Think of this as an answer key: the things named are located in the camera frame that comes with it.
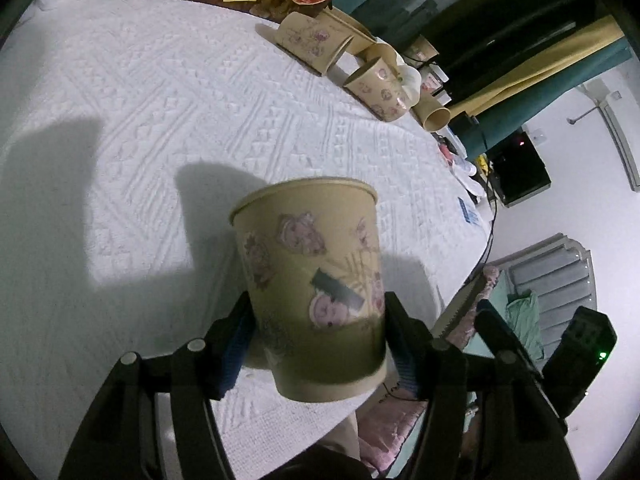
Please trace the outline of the floral kraft paper cup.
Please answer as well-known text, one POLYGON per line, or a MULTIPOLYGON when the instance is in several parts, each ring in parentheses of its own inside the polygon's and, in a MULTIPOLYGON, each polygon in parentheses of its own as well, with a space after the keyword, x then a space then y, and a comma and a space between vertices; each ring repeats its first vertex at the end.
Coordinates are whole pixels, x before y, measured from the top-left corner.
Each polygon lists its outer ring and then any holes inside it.
POLYGON ((244 197, 229 221, 278 391, 335 402, 386 376, 375 189, 307 178, 244 197))

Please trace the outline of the lying plain kraft cup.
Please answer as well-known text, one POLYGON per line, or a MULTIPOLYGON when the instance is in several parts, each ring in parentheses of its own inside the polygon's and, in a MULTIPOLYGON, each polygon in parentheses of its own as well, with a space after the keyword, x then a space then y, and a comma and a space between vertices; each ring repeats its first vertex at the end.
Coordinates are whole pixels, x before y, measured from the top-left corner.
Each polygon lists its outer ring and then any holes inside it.
POLYGON ((451 113, 446 106, 440 104, 434 96, 422 93, 419 102, 412 109, 420 125, 428 132, 442 130, 448 125, 451 113))

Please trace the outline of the white paper cup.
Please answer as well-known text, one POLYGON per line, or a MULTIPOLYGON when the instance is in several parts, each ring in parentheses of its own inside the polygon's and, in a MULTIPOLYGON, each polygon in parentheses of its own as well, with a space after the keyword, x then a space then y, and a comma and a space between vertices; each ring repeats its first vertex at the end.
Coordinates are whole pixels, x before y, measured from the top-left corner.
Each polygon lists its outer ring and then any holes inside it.
POLYGON ((397 77, 402 90, 408 98, 410 107, 416 106, 420 101, 422 76, 418 70, 407 64, 397 66, 397 77))

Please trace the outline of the upside-down floral kraft cup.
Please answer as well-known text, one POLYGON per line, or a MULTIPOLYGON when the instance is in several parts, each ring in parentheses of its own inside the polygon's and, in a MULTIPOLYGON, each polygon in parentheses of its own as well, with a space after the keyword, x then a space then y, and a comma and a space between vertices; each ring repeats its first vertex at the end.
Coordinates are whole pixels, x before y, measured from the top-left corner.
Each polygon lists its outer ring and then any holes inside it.
POLYGON ((382 58, 371 58, 347 77, 343 88, 382 122, 394 122, 410 110, 400 81, 382 58))

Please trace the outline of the upright kraft cup background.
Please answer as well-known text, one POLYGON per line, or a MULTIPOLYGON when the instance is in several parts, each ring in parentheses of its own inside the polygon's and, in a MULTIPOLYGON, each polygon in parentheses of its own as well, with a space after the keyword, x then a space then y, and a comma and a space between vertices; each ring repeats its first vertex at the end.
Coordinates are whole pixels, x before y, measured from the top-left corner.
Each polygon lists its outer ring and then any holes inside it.
POLYGON ((422 35, 416 37, 405 50, 404 57, 408 62, 424 64, 439 55, 438 50, 422 35))

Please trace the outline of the plain kraft cup inverted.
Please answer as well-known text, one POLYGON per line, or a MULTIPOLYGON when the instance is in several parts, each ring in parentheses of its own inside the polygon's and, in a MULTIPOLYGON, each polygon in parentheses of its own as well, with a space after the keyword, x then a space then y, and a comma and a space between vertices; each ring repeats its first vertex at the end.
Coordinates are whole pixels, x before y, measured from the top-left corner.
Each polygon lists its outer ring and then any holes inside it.
POLYGON ((371 44, 359 52, 357 56, 366 62, 372 61, 375 58, 382 58, 386 65, 395 73, 398 72, 399 65, 402 63, 402 58, 397 51, 385 42, 371 44))

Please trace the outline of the lying floral kraft cup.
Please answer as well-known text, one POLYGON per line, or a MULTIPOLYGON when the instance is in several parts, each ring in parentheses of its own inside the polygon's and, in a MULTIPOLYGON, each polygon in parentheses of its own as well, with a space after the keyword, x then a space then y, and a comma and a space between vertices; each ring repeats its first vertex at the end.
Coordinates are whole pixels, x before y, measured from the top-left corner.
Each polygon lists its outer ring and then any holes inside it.
POLYGON ((308 15, 293 12, 280 23, 274 40, 321 76, 343 55, 352 35, 308 15))

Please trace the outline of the blue white card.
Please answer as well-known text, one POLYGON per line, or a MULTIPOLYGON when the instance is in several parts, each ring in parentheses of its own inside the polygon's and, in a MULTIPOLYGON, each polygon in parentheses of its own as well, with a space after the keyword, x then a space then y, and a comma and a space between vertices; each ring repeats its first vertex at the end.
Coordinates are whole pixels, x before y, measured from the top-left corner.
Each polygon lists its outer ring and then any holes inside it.
POLYGON ((481 226, 483 224, 483 219, 473 204, 469 204, 462 197, 458 198, 458 203, 466 223, 472 224, 472 226, 481 226))

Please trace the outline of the black computer monitor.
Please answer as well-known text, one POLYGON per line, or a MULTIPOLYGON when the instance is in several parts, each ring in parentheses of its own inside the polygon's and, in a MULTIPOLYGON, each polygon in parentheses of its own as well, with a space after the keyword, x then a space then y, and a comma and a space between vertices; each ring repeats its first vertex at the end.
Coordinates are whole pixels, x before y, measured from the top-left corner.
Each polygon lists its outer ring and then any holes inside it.
POLYGON ((546 165, 528 134, 518 128, 486 153, 489 182, 506 208, 513 207, 551 186, 546 165))

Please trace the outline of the white air conditioner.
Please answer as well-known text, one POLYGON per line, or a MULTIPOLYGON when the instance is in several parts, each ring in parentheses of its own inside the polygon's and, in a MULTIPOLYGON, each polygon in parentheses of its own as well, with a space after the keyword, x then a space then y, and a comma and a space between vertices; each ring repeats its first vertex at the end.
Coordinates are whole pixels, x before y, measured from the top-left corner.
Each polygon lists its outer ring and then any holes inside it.
POLYGON ((608 132, 612 136, 617 153, 620 155, 620 160, 624 166, 629 186, 634 192, 638 193, 639 166, 634 158, 634 153, 632 152, 631 145, 628 142, 626 132, 618 120, 614 108, 612 107, 614 102, 621 99, 623 99, 623 97, 618 90, 610 92, 599 103, 598 109, 600 110, 606 128, 608 128, 608 132))

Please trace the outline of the yellow curtain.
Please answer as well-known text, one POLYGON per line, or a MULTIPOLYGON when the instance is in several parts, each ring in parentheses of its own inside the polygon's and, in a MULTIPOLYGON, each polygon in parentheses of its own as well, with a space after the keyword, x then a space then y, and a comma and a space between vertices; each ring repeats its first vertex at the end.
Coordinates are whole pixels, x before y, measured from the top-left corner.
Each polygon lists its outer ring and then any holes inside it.
POLYGON ((623 29, 611 15, 600 18, 535 54, 459 104, 451 105, 449 107, 451 117, 462 113, 469 116, 484 113, 491 107, 624 38, 623 29))

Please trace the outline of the white textured tablecloth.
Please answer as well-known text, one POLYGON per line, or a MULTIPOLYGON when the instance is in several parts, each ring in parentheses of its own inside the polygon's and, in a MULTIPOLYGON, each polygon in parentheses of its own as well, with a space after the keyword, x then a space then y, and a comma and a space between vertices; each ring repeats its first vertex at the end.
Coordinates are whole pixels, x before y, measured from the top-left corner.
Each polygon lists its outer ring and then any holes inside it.
POLYGON ((245 286, 228 215, 271 182, 378 192, 384 285, 433 324, 484 252, 410 117, 386 124, 249 15, 36 0, 1 51, 1 422, 53 479, 115 361, 171 352, 245 286))

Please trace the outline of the teal curtain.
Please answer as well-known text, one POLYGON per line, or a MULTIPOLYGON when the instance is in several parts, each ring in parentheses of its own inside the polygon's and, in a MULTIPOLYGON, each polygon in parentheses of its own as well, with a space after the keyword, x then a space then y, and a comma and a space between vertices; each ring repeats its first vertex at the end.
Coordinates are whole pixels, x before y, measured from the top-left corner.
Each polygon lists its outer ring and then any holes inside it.
POLYGON ((639 0, 334 0, 436 76, 471 155, 639 50, 639 0))

